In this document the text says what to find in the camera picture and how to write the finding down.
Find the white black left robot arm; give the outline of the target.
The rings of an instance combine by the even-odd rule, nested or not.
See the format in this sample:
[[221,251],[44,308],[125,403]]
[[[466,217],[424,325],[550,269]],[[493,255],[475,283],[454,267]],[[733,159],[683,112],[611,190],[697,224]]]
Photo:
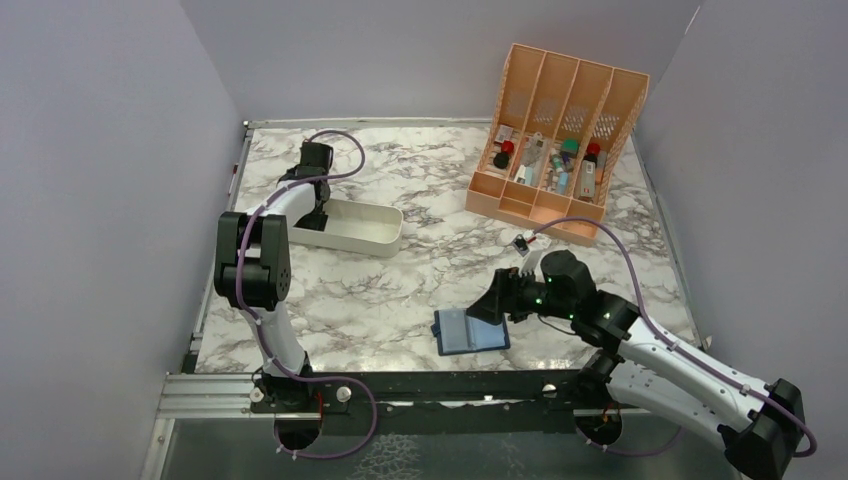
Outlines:
[[292,280],[289,233],[325,229],[333,157],[331,146],[304,142],[299,163],[271,198],[251,212],[223,213],[217,226],[215,291],[250,324],[263,357],[257,387],[264,400],[294,411],[310,405],[315,386],[285,305]]

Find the blue leather card holder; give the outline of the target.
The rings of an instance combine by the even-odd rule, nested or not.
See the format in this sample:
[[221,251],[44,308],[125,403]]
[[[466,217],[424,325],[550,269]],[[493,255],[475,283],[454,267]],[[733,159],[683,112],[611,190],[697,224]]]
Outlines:
[[469,316],[465,309],[436,310],[431,332],[439,356],[507,350],[511,346],[505,321],[493,325]]

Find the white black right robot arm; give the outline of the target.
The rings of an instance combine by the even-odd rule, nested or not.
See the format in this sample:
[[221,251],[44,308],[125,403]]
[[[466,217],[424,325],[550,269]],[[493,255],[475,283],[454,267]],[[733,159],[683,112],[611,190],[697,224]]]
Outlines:
[[750,479],[783,477],[802,440],[803,402],[791,382],[744,374],[660,328],[638,306],[596,287],[570,251],[530,253],[495,271],[470,314],[498,325],[532,314],[568,320],[596,352],[580,370],[587,405],[629,405],[696,433]]

